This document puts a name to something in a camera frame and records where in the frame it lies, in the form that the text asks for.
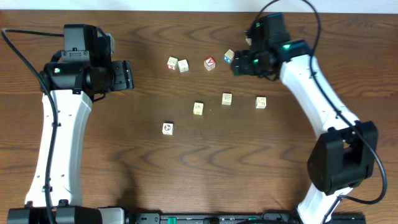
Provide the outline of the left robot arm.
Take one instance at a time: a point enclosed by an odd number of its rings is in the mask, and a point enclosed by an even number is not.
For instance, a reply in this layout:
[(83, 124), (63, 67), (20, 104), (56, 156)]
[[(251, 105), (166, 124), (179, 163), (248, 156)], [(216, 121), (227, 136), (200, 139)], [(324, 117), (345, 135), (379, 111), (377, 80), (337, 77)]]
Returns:
[(39, 158), (22, 208), (8, 223), (134, 223), (123, 207), (83, 206), (80, 168), (86, 123), (95, 102), (134, 88), (131, 64), (112, 60), (114, 39), (99, 27), (67, 24), (57, 51), (34, 71), (43, 94), (44, 124)]

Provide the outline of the yellow-edged wooden block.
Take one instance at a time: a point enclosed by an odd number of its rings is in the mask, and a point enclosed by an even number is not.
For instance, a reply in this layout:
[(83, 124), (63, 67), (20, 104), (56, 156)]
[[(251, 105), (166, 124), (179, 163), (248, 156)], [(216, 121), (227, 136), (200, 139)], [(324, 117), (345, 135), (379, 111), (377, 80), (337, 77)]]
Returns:
[(194, 102), (193, 106), (193, 114), (202, 115), (203, 114), (204, 104), (200, 102)]

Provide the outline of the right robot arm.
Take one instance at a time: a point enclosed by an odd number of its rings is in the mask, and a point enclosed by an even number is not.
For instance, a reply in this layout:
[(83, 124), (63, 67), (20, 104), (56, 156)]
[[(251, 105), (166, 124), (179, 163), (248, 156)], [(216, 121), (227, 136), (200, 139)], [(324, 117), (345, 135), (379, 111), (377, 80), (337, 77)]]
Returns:
[(293, 40), (281, 13), (257, 17), (246, 31), (248, 50), (234, 53), (236, 76), (280, 80), (306, 114), (317, 142), (307, 161), (311, 186), (292, 223), (329, 223), (341, 200), (373, 174), (378, 130), (362, 122), (324, 77), (314, 50)]

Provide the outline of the wooden 8 block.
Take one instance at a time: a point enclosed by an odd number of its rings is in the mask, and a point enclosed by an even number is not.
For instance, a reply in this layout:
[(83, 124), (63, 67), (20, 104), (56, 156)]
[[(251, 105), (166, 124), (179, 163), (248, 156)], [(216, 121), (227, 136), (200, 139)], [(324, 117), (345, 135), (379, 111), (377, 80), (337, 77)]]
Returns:
[(267, 98), (263, 96), (258, 96), (255, 102), (256, 109), (265, 109), (266, 106), (267, 106)]

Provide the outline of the soccer ball block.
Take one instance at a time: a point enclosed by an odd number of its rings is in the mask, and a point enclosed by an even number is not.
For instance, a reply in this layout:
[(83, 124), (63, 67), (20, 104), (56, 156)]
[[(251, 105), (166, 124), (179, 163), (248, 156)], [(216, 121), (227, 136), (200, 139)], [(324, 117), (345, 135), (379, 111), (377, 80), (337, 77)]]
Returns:
[(162, 133), (164, 135), (173, 135), (174, 132), (174, 124), (173, 123), (164, 123), (162, 126)]

